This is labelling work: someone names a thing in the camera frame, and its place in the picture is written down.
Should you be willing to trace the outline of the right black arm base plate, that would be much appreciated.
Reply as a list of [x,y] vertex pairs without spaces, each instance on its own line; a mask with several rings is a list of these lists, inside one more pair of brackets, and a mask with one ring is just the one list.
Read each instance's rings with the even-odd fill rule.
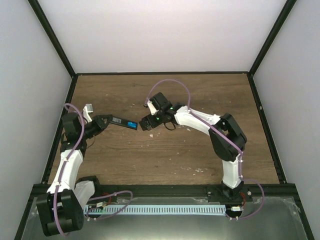
[[207,198],[209,202],[219,202],[219,203],[240,203],[242,201],[252,202],[253,198],[244,192],[239,192],[234,195],[225,194],[221,191],[208,191]]

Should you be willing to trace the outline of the blue battery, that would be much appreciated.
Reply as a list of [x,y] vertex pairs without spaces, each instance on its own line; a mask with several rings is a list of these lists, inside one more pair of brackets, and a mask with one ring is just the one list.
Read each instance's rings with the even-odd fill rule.
[[131,129],[137,130],[138,129],[138,123],[133,121],[128,121],[127,126]]

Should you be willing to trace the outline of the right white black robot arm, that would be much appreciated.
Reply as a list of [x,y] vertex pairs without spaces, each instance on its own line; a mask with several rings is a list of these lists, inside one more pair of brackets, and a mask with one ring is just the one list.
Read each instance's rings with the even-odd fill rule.
[[229,202],[240,196],[244,184],[242,162],[247,137],[234,117],[207,114],[190,108],[186,104],[172,104],[159,92],[144,104],[150,113],[139,122],[144,131],[160,125],[186,126],[209,136],[215,154],[222,160],[222,195]]

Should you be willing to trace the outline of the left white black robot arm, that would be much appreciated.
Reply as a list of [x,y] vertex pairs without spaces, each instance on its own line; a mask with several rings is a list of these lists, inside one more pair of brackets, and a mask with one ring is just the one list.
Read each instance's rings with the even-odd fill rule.
[[96,115],[85,122],[75,112],[62,117],[66,140],[60,146],[60,163],[51,186],[36,201],[45,236],[67,236],[84,225],[84,207],[102,196],[96,176],[77,181],[77,175],[87,150],[87,140],[102,133],[113,116]]

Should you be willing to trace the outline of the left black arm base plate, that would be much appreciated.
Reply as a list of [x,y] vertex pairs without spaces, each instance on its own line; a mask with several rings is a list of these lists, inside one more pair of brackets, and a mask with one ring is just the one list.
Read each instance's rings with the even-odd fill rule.
[[119,193],[118,192],[114,192],[114,193],[111,193],[111,194],[108,194],[108,193],[103,193],[101,196],[96,196],[96,197],[92,197],[89,199],[89,201],[97,201],[97,200],[105,200],[107,202],[111,202],[113,198],[116,198],[117,195]]

